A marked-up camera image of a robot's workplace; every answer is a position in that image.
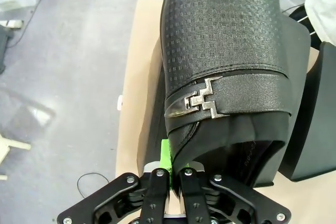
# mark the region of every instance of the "white cloth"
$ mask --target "white cloth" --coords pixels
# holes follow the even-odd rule
[[[306,0],[304,7],[321,41],[336,46],[336,0]]]

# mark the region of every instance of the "black leather strap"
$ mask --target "black leather strap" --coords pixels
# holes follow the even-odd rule
[[[292,113],[292,96],[290,80],[281,74],[238,74],[211,81],[213,94],[205,95],[205,101],[214,101],[218,114],[258,113],[281,111]],[[204,82],[187,86],[165,102],[167,132],[203,119],[211,118],[210,110],[198,111],[181,116],[174,115],[174,103],[183,101],[188,94],[205,89]]]

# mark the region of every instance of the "cardboard box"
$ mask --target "cardboard box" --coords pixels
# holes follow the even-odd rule
[[[143,173],[149,125],[153,113],[157,80],[161,69],[160,13],[162,0],[138,0],[125,72],[120,115],[116,175]],[[318,52],[311,49],[308,69]],[[293,183],[277,173],[275,185],[257,190],[292,212],[294,224],[334,223],[331,214],[336,198],[336,172]],[[180,213],[179,202],[171,194],[170,214]],[[127,216],[129,223],[140,212]]]

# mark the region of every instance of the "woven pattern leather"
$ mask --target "woven pattern leather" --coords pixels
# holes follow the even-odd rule
[[[287,76],[278,0],[165,0],[161,43],[166,97],[219,72]]]

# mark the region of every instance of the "white chair leg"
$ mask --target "white chair leg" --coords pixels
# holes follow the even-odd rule
[[[0,143],[6,144],[12,147],[20,148],[20,149],[25,149],[25,150],[31,149],[30,144],[22,143],[22,142],[11,140],[11,139],[6,139],[3,137],[0,138]]]

